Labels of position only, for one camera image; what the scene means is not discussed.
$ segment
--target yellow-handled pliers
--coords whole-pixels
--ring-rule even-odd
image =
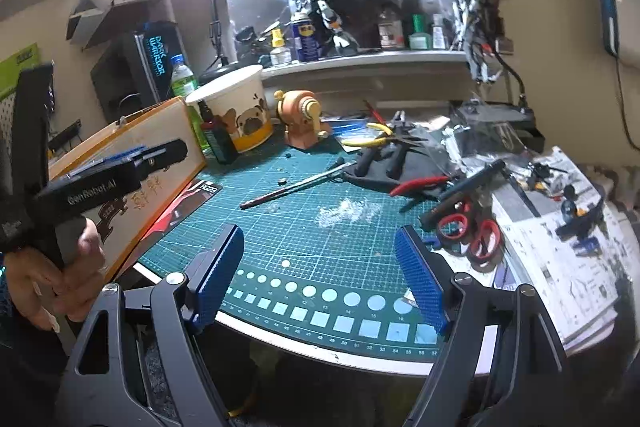
[[[414,136],[398,136],[389,127],[381,123],[367,123],[367,127],[370,129],[377,129],[382,131],[382,135],[377,138],[356,138],[353,140],[341,140],[343,145],[347,147],[382,147],[389,142],[402,142],[415,147],[420,145],[416,142],[422,141],[421,138]]]

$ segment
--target blue gripper pad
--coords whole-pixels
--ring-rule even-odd
[[[191,282],[197,283],[198,281],[190,281],[190,291],[195,297],[194,313],[191,317],[191,330],[194,334],[201,333],[205,327],[213,324],[243,253],[244,233],[235,225],[226,227],[211,250],[205,253],[205,258],[201,261],[202,269],[198,270],[200,274],[198,278],[201,279],[201,282],[197,289],[193,289],[195,291],[191,288]]]
[[[420,249],[426,250],[422,239],[413,227],[402,227],[396,232],[394,246],[396,259],[414,294],[420,315],[439,335],[443,335],[449,325],[449,318],[442,307],[443,289],[420,254]]]

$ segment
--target cutting mat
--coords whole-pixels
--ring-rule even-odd
[[[439,339],[417,310],[401,301],[406,282],[394,235],[429,208],[406,214],[405,198],[348,183],[324,182],[248,210],[238,205],[327,170],[347,155],[333,140],[309,152],[285,145],[282,131],[232,166],[214,160],[200,175],[223,189],[140,259],[161,277],[207,250],[226,223],[245,247],[222,311],[273,333],[356,355],[433,362]]]

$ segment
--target green bottle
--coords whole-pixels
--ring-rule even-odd
[[[193,71],[184,63],[184,57],[182,55],[171,57],[171,65],[174,68],[174,73],[171,75],[171,89],[175,96],[187,98],[193,91],[198,89],[198,81]],[[188,106],[188,110],[193,132],[196,134],[200,149],[205,152],[209,150],[209,144],[200,128],[202,119],[194,107]]]
[[[424,31],[424,18],[421,14],[414,14],[414,33],[409,35],[409,47],[412,50],[430,50],[431,36]]]

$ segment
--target human hand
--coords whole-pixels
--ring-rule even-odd
[[[104,286],[100,268],[104,266],[104,254],[95,224],[90,219],[78,239],[78,257],[65,267],[62,274],[62,292],[53,301],[57,314],[64,314],[73,322],[82,322]]]
[[[56,293],[65,291],[62,272],[34,248],[23,248],[4,255],[4,276],[9,295],[20,315],[37,328],[50,330],[51,315],[44,309],[34,283],[51,286]]]

